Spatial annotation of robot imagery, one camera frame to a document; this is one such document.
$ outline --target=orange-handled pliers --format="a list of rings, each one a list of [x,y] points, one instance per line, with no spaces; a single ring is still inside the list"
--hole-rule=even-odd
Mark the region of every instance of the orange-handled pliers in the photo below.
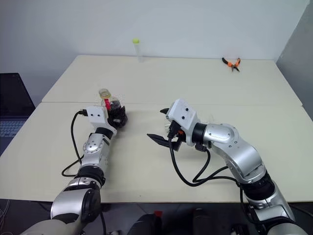
[[[237,62],[233,65],[231,62],[228,62],[227,60],[225,60],[225,58],[222,58],[222,61],[224,62],[224,64],[227,64],[228,67],[231,67],[231,71],[237,70],[239,72],[238,66],[240,64],[240,58],[237,59]]]

